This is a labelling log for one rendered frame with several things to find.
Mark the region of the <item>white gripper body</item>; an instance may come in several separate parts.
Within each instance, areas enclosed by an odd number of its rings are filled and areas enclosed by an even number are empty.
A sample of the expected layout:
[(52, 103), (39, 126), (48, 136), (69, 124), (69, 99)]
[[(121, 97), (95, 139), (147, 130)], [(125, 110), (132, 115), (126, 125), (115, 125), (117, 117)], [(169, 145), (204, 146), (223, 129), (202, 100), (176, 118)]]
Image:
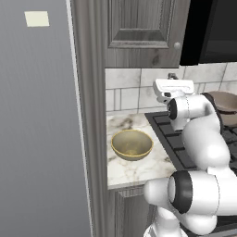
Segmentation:
[(183, 91), (186, 94), (194, 93), (193, 81), (156, 79), (153, 82), (155, 94)]

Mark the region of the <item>brown pot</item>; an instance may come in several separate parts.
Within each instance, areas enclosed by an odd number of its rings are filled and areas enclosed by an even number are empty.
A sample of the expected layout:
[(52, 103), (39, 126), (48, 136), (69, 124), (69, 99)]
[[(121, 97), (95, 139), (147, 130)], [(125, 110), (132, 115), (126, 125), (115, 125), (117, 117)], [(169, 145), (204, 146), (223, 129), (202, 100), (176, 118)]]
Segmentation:
[(213, 97), (222, 124), (237, 127), (237, 95), (221, 91), (208, 92)]

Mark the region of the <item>grey wood base cabinet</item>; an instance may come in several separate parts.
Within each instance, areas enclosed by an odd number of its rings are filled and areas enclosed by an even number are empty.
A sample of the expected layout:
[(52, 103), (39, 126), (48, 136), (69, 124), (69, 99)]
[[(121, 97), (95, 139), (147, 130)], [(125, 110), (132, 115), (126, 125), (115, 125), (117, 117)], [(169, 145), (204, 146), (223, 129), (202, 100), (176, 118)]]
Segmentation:
[(108, 237), (143, 237), (156, 208), (143, 196), (143, 186), (108, 191)]

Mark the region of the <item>black hob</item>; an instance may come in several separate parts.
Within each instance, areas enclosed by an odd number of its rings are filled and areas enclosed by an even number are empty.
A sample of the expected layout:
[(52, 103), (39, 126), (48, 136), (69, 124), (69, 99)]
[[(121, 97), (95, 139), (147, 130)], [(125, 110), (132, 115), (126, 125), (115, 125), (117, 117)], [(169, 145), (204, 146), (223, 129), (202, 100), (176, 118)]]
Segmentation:
[[(157, 138), (166, 150), (176, 170), (197, 170), (197, 166), (189, 158), (181, 140), (181, 131), (174, 131), (170, 125), (167, 112), (145, 113)], [(223, 138), (231, 152), (230, 168), (237, 174), (237, 127), (224, 127)], [(234, 230), (237, 234), (237, 216), (218, 217), (214, 233)]]

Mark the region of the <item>black microwave oven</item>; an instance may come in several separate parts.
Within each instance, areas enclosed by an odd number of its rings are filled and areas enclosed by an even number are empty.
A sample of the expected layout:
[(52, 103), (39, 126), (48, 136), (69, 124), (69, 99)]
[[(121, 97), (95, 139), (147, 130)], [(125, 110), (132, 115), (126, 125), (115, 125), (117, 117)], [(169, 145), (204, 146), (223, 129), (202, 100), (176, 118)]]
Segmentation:
[(181, 66), (237, 62), (237, 0), (191, 0)]

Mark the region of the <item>yellow bowl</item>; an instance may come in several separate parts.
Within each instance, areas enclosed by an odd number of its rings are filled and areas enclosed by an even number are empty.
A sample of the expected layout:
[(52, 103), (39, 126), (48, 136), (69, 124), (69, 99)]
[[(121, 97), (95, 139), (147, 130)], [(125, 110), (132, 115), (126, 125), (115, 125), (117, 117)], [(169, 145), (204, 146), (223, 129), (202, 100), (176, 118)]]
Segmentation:
[(151, 137), (143, 131), (124, 130), (113, 135), (111, 148), (117, 156), (128, 161), (138, 161), (150, 154), (154, 146)]

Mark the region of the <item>grey wood tall side panel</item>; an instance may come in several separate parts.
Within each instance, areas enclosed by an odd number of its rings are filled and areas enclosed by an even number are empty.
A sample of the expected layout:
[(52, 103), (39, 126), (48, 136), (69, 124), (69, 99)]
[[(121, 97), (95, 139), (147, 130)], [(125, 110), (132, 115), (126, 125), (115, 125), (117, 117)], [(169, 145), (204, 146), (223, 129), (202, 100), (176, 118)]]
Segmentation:
[(92, 237), (108, 237), (106, 75), (102, 0), (67, 0)]

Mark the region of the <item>grey fridge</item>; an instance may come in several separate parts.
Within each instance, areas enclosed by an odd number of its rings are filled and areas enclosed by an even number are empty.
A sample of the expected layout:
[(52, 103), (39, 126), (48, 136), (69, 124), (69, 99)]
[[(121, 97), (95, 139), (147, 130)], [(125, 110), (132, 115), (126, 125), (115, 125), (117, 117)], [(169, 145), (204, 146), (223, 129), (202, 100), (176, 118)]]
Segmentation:
[(91, 237), (67, 0), (0, 0), (0, 237)]

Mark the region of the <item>pale yellow note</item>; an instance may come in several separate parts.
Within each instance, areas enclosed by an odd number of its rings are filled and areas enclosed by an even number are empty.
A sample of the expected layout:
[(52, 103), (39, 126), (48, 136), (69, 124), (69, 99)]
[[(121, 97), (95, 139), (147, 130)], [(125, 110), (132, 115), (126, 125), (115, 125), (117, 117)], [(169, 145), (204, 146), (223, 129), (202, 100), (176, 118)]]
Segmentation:
[(49, 26), (49, 18), (47, 11), (25, 11), (24, 14), (28, 27)]

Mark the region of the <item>grey wood wall cabinet door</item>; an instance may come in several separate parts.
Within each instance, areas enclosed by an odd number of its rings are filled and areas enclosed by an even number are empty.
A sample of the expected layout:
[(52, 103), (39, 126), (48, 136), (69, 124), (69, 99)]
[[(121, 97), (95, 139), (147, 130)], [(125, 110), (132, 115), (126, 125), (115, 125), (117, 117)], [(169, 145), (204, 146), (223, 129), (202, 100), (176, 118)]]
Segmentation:
[[(104, 0), (106, 67), (175, 69), (191, 0)], [(176, 50), (174, 44), (181, 43)]]

